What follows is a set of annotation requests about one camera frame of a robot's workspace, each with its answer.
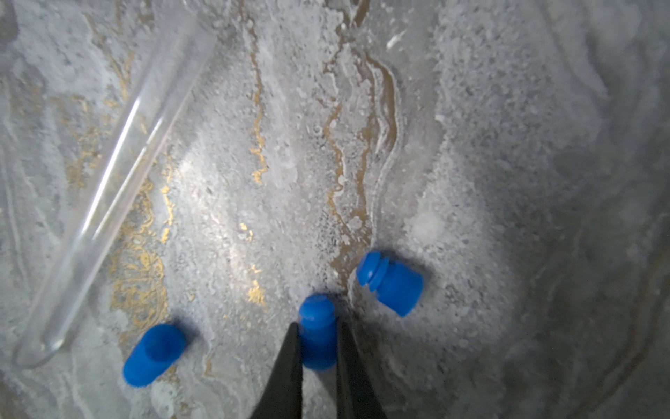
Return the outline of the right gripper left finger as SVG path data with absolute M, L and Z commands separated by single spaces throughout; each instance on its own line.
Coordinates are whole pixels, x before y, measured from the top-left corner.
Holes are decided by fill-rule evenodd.
M 270 378 L 251 418 L 301 419 L 303 363 L 298 323 L 289 325 Z

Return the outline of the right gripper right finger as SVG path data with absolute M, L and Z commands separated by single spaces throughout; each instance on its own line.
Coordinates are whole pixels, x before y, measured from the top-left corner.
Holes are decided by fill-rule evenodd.
M 345 321 L 338 321 L 336 375 L 338 418 L 387 419 Z

